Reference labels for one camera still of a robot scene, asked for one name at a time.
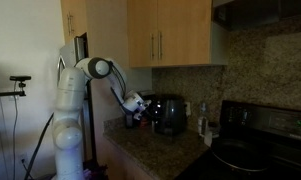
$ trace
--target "cabinet handle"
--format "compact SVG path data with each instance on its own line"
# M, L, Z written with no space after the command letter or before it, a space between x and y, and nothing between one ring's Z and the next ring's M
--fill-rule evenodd
M158 32L158 38L159 38L159 40L158 40L158 59L160 60L160 59L162 59L162 55L163 55L163 53L162 53L162 33L161 33L161 31Z
M67 15L67 18L68 18L68 33L69 33L69 36L71 36L73 34L73 29L72 29L72 18L73 16L70 14Z
M154 53L153 53L153 41L154 41L154 37L153 34L150 34L150 59L153 60L154 58Z

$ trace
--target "range hood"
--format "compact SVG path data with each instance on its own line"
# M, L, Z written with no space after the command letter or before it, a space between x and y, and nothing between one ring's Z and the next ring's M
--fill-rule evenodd
M213 0L214 22L229 31L301 16L301 0Z

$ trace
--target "stovetop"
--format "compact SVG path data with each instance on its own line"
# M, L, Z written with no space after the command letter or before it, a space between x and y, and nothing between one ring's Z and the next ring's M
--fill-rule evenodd
M209 149L177 180L301 179L301 112L223 101L220 124L219 138L262 147L269 167L261 172L241 171L220 161Z

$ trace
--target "white wall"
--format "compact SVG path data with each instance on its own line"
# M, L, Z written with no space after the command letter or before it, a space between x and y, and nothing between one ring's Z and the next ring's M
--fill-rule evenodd
M27 96L20 97L17 101L17 156L26 153L30 160L39 136L53 112L56 62L59 48L63 44L59 0L0 0L0 90L13 90L14 82L9 81L11 75L32 77L30 81L26 81ZM3 97L2 103L9 151L12 152L14 102ZM12 154L7 160L10 160L7 163L11 167ZM16 164L16 179L23 179L25 171L20 163ZM53 142L49 128L34 163L32 175L38 177L54 171Z

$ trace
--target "kitchen appliance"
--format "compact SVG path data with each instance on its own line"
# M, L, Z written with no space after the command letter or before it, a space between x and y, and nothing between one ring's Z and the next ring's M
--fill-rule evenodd
M180 96L168 94L156 96L152 99L148 112L157 133L173 136L186 129L186 106Z
M301 16L301 0L213 0L213 21L239 30Z
M176 179L301 179L301 112L223 101L220 135Z
M80 37L75 37L69 43L60 49L60 56L58 61L58 81L62 70L65 67L74 67L77 62L87 58L87 35L83 34ZM92 114L92 99L91 99L90 83L86 83L85 101L79 122L83 133L83 160L84 162L97 162L96 147L94 140L94 123Z

